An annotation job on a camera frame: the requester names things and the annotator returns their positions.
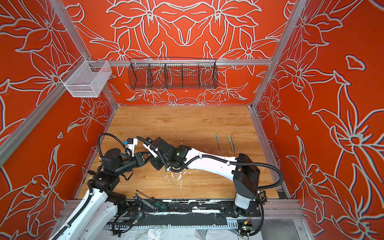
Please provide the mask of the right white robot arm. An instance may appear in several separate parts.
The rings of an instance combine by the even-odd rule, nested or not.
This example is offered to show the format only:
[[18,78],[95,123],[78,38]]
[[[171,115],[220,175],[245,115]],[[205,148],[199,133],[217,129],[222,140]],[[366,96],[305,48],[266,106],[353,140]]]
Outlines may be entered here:
[[[187,169],[206,171],[222,176],[234,183],[236,196],[235,206],[248,209],[252,201],[256,201],[262,190],[273,189],[284,182],[284,175],[275,166],[253,162],[249,156],[239,154],[237,157],[222,157],[201,152],[189,146],[174,147],[161,138],[154,141],[150,138],[137,136],[137,141],[143,143],[150,153],[148,160],[157,170],[165,168],[173,173]],[[260,167],[267,168],[278,174],[275,183],[259,185]]]

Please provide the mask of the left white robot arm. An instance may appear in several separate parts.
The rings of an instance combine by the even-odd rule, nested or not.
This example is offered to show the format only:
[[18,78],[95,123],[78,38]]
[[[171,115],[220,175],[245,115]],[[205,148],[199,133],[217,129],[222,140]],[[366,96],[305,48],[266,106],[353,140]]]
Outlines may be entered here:
[[97,138],[97,149],[102,164],[87,181],[88,190],[66,222],[52,235],[53,240],[94,240],[105,225],[116,215],[125,213],[129,206],[126,196],[114,191],[120,178],[146,164],[144,153],[135,153],[137,138],[125,142],[117,140],[123,147],[110,149],[105,154],[101,149],[102,133]]

